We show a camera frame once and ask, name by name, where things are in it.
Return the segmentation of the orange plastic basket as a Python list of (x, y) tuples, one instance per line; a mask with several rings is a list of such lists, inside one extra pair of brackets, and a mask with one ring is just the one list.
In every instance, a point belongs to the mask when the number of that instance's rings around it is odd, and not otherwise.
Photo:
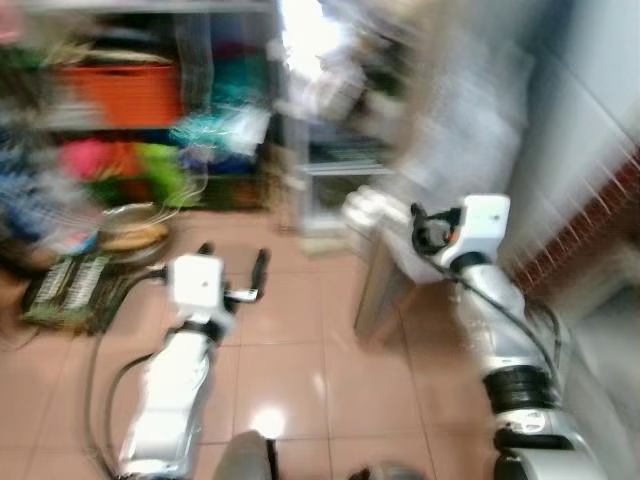
[(183, 115), (174, 65), (68, 67), (55, 70), (109, 127), (168, 127)]

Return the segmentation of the grey robot left leg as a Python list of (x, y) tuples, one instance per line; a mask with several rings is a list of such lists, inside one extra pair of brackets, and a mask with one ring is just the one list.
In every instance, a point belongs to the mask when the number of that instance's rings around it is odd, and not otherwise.
[(212, 480), (280, 480), (275, 440), (255, 430), (234, 435)]

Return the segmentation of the grey robot leg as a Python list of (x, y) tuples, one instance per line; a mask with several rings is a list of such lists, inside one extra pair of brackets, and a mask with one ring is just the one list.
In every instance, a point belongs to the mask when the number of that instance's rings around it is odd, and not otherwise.
[(406, 463), (387, 461), (366, 463), (351, 472), (346, 480), (429, 480), (429, 477)]
[(280, 480), (275, 440), (255, 430), (234, 435), (212, 480)]

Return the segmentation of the grey robot right leg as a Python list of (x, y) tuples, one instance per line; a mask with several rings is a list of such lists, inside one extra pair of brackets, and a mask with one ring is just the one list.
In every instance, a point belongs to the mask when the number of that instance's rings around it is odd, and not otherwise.
[(387, 461), (366, 463), (351, 472), (346, 480), (429, 480), (429, 477), (406, 463)]

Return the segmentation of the clear plastic bag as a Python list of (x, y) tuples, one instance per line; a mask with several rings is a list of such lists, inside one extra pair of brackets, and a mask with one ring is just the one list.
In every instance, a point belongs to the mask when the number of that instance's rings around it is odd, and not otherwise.
[(410, 205), (370, 186), (349, 192), (340, 206), (340, 216), (349, 229), (365, 237), (379, 230), (406, 237), (412, 230)]

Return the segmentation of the green plastic crate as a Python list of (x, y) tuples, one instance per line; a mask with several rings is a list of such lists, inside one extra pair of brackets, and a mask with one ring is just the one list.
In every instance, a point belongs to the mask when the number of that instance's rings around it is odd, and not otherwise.
[(27, 288), (20, 319), (29, 325), (70, 333), (100, 333), (111, 301), (123, 285), (125, 266), (113, 253), (60, 255)]

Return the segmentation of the blue patterned cloth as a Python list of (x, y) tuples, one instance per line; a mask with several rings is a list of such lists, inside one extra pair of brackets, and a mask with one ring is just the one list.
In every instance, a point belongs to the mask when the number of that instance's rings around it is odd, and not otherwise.
[(44, 187), (47, 165), (31, 142), (0, 131), (0, 227), (29, 244), (46, 244), (58, 206)]

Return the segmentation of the teal plastic bag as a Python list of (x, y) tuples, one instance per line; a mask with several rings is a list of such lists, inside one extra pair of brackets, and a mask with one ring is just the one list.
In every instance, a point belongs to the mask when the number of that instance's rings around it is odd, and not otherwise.
[(209, 104), (183, 116), (170, 136), (182, 147), (255, 156), (268, 138), (271, 118), (265, 59), (256, 54), (232, 56), (214, 64)]

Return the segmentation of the bright green cloth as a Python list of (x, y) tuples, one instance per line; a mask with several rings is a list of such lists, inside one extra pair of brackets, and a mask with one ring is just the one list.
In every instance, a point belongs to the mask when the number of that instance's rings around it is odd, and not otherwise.
[(196, 205), (198, 184), (183, 168), (178, 147), (161, 143), (133, 143), (133, 147), (159, 204), (175, 209)]

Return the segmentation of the grey plastic sheet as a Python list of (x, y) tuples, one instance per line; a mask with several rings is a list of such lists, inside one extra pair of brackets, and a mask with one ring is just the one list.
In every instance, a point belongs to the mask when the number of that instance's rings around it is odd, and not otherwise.
[(634, 288), (562, 293), (567, 410), (609, 480), (640, 480), (640, 302)]

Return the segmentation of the white fridge door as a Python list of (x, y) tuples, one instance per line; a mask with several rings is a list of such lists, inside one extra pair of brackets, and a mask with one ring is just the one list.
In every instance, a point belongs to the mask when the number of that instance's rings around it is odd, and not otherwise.
[[(554, 9), (556, 0), (429, 0), (413, 23), (422, 40), (392, 170), (369, 186), (428, 212), (503, 192), (529, 124), (532, 44)], [(369, 340), (384, 332), (403, 288), (442, 278), (410, 236), (349, 229), (349, 239), (367, 265), (352, 330)]]

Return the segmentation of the pink cloth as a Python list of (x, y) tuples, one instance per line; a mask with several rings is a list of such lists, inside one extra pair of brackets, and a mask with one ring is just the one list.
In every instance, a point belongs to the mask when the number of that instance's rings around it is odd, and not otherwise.
[(131, 142), (96, 138), (64, 143), (59, 160), (65, 172), (79, 180), (140, 177), (143, 173), (136, 147)]

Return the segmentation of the white open fridge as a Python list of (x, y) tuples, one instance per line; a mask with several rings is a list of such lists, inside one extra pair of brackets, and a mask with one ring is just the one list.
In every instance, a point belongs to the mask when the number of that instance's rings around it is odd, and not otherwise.
[(390, 172), (416, 35), (383, 0), (271, 3), (271, 211), (285, 233), (337, 236), (348, 193)]

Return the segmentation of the metal shelf rack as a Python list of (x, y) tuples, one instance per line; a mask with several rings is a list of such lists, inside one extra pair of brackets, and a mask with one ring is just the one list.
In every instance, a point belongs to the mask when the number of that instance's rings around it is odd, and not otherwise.
[(268, 204), (268, 138), (255, 156), (215, 154), (182, 147), (168, 127), (120, 128), (79, 99), (56, 69), (174, 65), (186, 116), (209, 104), (214, 64), (223, 58), (261, 55), (273, 32), (273, 0), (0, 0), (0, 131), (31, 142), (45, 161), (51, 197), (86, 196), (118, 207), (159, 204), (145, 173), (137, 177), (79, 180), (65, 172), (60, 147), (77, 140), (155, 143), (178, 147), (197, 201), (180, 211), (253, 211)]

